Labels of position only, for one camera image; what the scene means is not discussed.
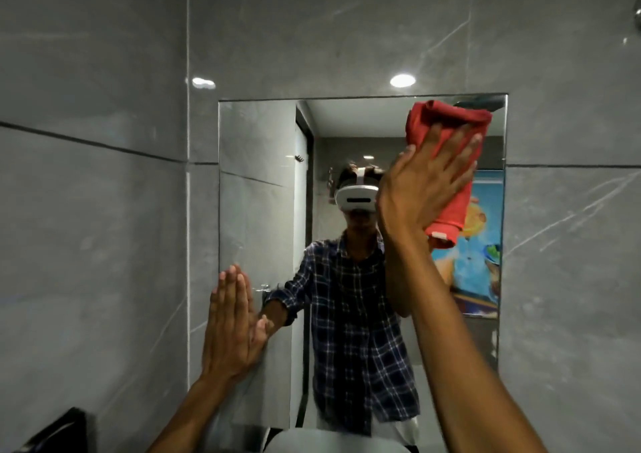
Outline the person's right hand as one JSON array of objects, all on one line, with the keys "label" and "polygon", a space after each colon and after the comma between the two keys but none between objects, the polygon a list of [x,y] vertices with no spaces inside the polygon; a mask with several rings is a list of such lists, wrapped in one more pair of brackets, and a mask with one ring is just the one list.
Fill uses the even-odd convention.
[{"label": "person's right hand", "polygon": [[[426,228],[457,194],[457,179],[462,173],[445,173],[437,168],[435,147],[441,129],[441,125],[433,125],[417,149],[416,183],[411,187],[383,187],[382,179],[376,205],[384,238],[396,240],[406,233],[425,237]],[[472,138],[472,153],[478,143],[476,135]]]}]

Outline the person's left hand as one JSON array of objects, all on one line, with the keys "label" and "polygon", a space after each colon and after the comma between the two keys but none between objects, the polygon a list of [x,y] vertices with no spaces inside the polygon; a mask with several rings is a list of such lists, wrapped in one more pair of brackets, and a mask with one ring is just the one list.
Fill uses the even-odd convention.
[{"label": "person's left hand", "polygon": [[263,350],[252,350],[257,314],[249,277],[233,264],[218,276],[210,295],[204,335],[204,375],[239,376],[240,380],[258,363]]}]

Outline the red cleaning cloth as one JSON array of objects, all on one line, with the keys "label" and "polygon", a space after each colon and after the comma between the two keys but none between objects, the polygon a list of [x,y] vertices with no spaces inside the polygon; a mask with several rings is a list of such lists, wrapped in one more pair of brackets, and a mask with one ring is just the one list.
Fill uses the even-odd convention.
[{"label": "red cleaning cloth", "polygon": [[[405,141],[408,145],[419,148],[432,125],[441,125],[440,138],[435,147],[437,153],[457,130],[469,125],[471,129],[461,141],[460,149],[463,149],[471,138],[479,135],[479,143],[471,159],[471,163],[476,163],[482,153],[492,118],[492,114],[485,109],[466,109],[437,100],[420,101],[408,112]],[[469,181],[448,203],[435,222],[426,228],[425,233],[434,249],[453,248],[458,238],[463,236],[471,194],[472,182]]]}]

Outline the person's right forearm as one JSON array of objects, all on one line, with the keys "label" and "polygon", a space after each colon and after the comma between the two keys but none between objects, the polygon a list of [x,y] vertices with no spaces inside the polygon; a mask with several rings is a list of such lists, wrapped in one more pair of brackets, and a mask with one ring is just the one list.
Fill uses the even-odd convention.
[{"label": "person's right forearm", "polygon": [[449,453],[549,453],[478,351],[421,229],[388,235],[408,283],[413,326]]}]

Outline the person's left forearm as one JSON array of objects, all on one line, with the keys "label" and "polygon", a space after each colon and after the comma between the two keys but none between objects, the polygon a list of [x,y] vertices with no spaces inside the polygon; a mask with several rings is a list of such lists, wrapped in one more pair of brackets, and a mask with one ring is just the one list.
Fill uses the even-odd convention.
[{"label": "person's left forearm", "polygon": [[206,425],[239,382],[239,376],[200,377],[146,453],[195,453]]}]

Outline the black object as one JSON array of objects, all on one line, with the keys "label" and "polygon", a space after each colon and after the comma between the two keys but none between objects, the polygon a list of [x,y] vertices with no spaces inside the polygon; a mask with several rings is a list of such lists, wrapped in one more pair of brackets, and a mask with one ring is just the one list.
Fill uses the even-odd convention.
[{"label": "black object", "polygon": [[12,453],[90,453],[86,413],[70,408]]}]

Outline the rectangular wall mirror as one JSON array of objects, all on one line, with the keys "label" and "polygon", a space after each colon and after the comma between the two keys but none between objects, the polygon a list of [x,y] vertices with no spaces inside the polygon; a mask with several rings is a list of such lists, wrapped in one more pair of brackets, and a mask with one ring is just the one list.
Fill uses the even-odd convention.
[{"label": "rectangular wall mirror", "polygon": [[[429,98],[228,101],[220,105],[219,267],[240,264],[251,277],[254,304],[293,277],[312,239],[343,229],[328,181],[356,162],[387,167],[405,143],[412,106]],[[454,296],[469,321],[499,316],[507,94],[433,97],[492,112],[479,157],[469,215],[457,244],[435,251],[453,277]],[[311,312],[267,345],[228,407],[245,427],[316,428]]]}]

